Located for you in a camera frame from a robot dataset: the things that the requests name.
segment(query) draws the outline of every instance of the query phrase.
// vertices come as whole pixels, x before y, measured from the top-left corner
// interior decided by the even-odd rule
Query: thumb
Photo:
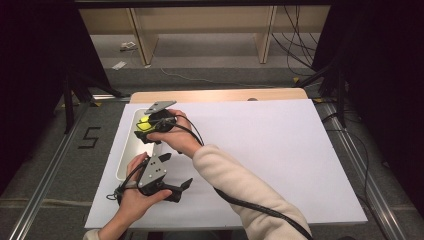
[[[161,135],[163,134],[158,132],[150,133],[150,134],[147,134],[147,139],[151,141],[160,141],[162,140]]]
[[[159,192],[148,197],[149,205],[152,206],[153,204],[156,204],[164,200],[165,198],[169,197],[171,194],[172,194],[172,191],[169,189],[160,190]]]

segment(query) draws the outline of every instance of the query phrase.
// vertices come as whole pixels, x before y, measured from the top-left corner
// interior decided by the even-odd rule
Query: hand
[[[131,160],[127,166],[127,176],[146,158],[147,153],[143,153]],[[130,180],[135,181],[139,174],[140,171],[134,174]],[[98,232],[99,238],[102,240],[118,239],[133,222],[143,217],[147,209],[171,194],[171,190],[161,190],[152,196],[144,196],[138,189],[126,189],[115,216]]]
[[[177,117],[177,124],[191,130],[191,124],[187,119],[185,113],[180,110],[168,109],[168,111]],[[190,158],[193,158],[194,153],[202,146],[197,140],[185,130],[173,127],[169,132],[160,133],[154,132],[147,135],[151,141],[164,141],[176,151],[182,152]]]

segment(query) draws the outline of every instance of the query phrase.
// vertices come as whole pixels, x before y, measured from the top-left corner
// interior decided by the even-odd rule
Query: sleeve
[[[84,234],[83,240],[100,240],[99,238],[99,229],[93,229]]]
[[[193,165],[213,187],[231,197],[283,213],[310,233],[305,217],[294,205],[218,147],[207,145],[197,150]],[[231,207],[240,216],[249,239],[305,239],[283,219],[237,205]]]

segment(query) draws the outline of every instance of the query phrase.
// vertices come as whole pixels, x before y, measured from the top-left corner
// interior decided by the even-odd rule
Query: white paper
[[[116,201],[106,195],[118,186],[115,172],[138,109],[125,107],[86,228],[100,228],[114,215]],[[310,100],[177,103],[199,130],[205,144],[215,144],[296,205],[309,224],[362,223],[366,216]],[[164,181],[180,185],[194,178],[179,203],[161,202],[133,224],[145,230],[240,227],[228,203],[193,168],[191,160],[165,143]]]

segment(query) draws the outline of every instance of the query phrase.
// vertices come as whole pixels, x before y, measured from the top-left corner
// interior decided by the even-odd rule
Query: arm
[[[190,124],[183,117],[179,117],[186,116],[183,112],[169,111],[177,116],[177,124],[191,129]],[[192,158],[196,170],[213,187],[231,197],[283,213],[310,232],[304,216],[295,206],[216,146],[202,147],[189,133],[178,128],[173,128],[168,133],[152,133],[148,138],[164,141],[173,149]],[[303,239],[303,236],[283,219],[236,205],[231,207],[240,216],[249,239]]]
[[[147,157],[146,153],[136,156],[127,166],[127,175]],[[135,181],[137,174],[131,177]],[[133,222],[140,219],[153,204],[171,195],[170,190],[162,190],[152,196],[142,195],[138,189],[127,189],[122,196],[121,205],[115,216],[100,230],[91,230],[84,235],[84,240],[118,239]]]

